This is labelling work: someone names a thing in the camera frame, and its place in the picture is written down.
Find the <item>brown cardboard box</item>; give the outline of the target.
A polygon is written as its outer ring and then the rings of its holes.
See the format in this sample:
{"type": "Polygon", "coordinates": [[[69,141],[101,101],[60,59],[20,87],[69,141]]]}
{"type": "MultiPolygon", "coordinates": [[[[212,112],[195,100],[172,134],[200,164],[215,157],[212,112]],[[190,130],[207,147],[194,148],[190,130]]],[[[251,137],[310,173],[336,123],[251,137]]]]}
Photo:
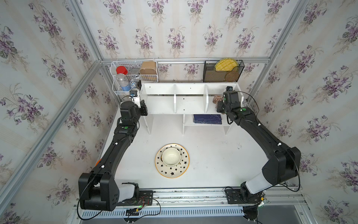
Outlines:
{"type": "Polygon", "coordinates": [[[140,75],[157,75],[157,65],[155,61],[144,61],[139,69],[140,75]]]}

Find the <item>red lidded jar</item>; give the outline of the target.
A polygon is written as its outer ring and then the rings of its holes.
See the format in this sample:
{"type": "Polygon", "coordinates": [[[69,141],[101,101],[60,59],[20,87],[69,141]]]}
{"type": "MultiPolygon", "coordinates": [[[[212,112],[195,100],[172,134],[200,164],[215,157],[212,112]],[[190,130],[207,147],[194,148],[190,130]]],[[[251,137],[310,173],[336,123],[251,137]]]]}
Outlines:
{"type": "Polygon", "coordinates": [[[128,70],[127,70],[127,68],[124,67],[124,66],[118,66],[118,67],[116,68],[116,73],[117,73],[117,74],[127,75],[127,74],[128,74],[128,70]]]}

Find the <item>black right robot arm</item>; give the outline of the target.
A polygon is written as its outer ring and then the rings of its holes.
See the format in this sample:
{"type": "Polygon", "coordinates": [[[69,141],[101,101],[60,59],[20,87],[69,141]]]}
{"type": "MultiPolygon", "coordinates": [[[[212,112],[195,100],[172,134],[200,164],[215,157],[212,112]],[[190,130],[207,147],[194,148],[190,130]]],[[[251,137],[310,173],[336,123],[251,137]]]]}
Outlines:
{"type": "Polygon", "coordinates": [[[240,186],[240,194],[249,198],[294,177],[299,178],[301,151],[297,147],[289,147],[268,130],[252,109],[242,105],[239,94],[239,91],[228,87],[223,93],[223,100],[218,102],[217,112],[226,115],[229,125],[235,123],[245,130],[268,159],[258,175],[240,186]]]}

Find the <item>round woven coaster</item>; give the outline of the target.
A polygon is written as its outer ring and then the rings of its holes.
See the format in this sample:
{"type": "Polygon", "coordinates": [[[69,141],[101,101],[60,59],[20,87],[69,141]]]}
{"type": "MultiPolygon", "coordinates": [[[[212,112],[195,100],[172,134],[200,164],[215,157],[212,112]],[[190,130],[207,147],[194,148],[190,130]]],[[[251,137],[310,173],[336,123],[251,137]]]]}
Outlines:
{"type": "Polygon", "coordinates": [[[230,71],[225,75],[226,82],[237,82],[240,77],[240,73],[238,71],[230,71]]]}

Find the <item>white wooden bookshelf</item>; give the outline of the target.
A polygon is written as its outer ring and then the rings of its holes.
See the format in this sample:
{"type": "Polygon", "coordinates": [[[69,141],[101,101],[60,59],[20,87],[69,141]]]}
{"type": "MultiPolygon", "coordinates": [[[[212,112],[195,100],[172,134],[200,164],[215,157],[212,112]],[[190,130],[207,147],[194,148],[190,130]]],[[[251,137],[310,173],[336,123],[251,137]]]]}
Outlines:
{"type": "Polygon", "coordinates": [[[150,83],[144,82],[140,91],[148,115],[144,122],[148,133],[152,132],[154,115],[180,115],[181,130],[186,127],[204,127],[208,124],[194,123],[195,114],[216,114],[214,96],[222,95],[230,86],[241,91],[238,83],[150,83]]]}

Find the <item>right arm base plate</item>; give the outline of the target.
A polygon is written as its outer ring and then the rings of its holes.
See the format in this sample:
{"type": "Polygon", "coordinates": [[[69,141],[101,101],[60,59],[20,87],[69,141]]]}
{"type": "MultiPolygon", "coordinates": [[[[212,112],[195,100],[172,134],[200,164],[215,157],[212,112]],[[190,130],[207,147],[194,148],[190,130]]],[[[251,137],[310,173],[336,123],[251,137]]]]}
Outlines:
{"type": "Polygon", "coordinates": [[[251,194],[245,188],[226,187],[224,189],[228,204],[258,204],[264,199],[264,192],[251,194]]]}

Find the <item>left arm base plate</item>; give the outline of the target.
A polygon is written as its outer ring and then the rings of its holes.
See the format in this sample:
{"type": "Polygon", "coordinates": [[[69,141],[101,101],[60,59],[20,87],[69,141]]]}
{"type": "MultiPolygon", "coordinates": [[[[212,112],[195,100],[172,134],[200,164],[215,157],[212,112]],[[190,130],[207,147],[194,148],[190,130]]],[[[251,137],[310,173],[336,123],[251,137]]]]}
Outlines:
{"type": "Polygon", "coordinates": [[[117,206],[150,206],[153,204],[153,193],[154,191],[152,190],[140,190],[138,196],[118,202],[117,206]]]}

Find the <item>black mesh basket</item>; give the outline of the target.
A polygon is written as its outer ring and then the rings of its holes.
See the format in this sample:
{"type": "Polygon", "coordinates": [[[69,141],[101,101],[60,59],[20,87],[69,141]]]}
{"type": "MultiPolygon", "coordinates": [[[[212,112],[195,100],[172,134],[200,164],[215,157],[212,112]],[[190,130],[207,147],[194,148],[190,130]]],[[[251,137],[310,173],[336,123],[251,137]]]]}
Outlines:
{"type": "MultiPolygon", "coordinates": [[[[245,68],[245,64],[242,60],[236,60],[239,63],[237,69],[233,71],[238,71],[240,76],[245,68]]],[[[226,82],[225,75],[228,71],[216,71],[214,66],[219,61],[205,61],[204,70],[203,70],[203,82],[204,83],[213,83],[213,82],[226,82]]]]}

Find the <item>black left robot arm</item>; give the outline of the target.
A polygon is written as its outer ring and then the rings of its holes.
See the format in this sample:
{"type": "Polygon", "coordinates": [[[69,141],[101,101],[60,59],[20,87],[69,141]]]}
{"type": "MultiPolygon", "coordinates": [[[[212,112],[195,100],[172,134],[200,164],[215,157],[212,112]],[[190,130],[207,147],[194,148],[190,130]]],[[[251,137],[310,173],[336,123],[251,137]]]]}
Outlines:
{"type": "Polygon", "coordinates": [[[82,173],[79,177],[79,207],[83,210],[113,211],[119,202],[139,198],[136,183],[118,186],[114,176],[139,130],[140,117],[148,115],[148,111],[144,100],[139,105],[126,101],[120,105],[120,113],[107,151],[91,172],[82,173]]]}

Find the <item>orange striped cloth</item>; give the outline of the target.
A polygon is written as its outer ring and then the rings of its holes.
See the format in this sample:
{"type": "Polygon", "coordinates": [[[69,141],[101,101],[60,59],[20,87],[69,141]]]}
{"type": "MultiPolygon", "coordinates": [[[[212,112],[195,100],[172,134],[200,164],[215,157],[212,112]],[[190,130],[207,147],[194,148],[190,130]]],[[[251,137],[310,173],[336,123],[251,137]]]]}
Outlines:
{"type": "Polygon", "coordinates": [[[218,102],[222,102],[223,101],[223,95],[215,95],[213,97],[213,103],[214,104],[218,104],[218,102]]]}

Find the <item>yellow woven fan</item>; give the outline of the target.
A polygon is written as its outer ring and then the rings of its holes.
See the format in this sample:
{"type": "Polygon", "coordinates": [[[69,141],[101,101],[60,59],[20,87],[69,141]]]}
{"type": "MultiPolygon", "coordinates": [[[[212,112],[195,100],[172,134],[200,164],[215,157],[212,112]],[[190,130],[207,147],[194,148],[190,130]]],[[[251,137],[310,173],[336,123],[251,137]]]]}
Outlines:
{"type": "Polygon", "coordinates": [[[232,58],[224,58],[217,62],[214,66],[216,71],[232,71],[237,69],[239,63],[232,58]]]}

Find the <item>aluminium mounting rail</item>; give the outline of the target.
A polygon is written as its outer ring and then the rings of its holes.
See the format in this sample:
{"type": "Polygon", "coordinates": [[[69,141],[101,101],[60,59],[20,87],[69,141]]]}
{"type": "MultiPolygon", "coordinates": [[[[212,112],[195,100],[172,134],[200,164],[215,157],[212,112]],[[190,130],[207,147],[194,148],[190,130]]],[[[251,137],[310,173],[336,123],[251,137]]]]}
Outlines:
{"type": "MultiPolygon", "coordinates": [[[[140,189],[150,192],[144,199],[133,200],[129,203],[119,202],[115,205],[119,208],[134,208],[145,205],[145,208],[169,207],[219,207],[219,206],[253,206],[259,200],[244,202],[238,196],[235,187],[209,187],[209,188],[147,188],[140,189]]],[[[300,192],[293,192],[283,186],[272,187],[263,192],[261,205],[307,205],[300,192]]]]}

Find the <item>star patterned plate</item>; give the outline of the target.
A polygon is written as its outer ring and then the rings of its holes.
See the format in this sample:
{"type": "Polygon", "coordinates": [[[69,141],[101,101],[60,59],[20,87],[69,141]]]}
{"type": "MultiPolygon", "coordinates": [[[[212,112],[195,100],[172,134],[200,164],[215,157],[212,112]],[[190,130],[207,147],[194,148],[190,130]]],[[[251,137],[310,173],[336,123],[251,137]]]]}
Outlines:
{"type": "Polygon", "coordinates": [[[155,156],[155,167],[163,177],[174,179],[182,176],[189,168],[190,157],[179,144],[163,146],[155,156]]]}

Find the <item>cream ceramic bowl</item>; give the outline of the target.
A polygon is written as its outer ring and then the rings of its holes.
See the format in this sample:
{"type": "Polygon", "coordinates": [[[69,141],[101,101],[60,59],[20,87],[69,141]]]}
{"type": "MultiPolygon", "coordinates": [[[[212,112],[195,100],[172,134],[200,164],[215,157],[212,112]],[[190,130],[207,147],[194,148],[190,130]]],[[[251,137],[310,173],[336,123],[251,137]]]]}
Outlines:
{"type": "Polygon", "coordinates": [[[170,147],[163,152],[161,160],[166,166],[173,167],[179,164],[181,154],[178,149],[170,147]]]}

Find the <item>clear plastic bottle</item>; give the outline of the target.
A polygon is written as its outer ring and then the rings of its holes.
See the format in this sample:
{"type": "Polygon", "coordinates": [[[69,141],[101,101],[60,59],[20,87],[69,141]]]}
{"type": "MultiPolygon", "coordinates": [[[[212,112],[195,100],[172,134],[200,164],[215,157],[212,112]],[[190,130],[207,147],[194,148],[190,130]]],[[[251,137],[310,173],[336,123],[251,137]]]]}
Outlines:
{"type": "Polygon", "coordinates": [[[131,85],[125,74],[119,73],[116,75],[116,80],[122,91],[130,91],[131,85]]]}

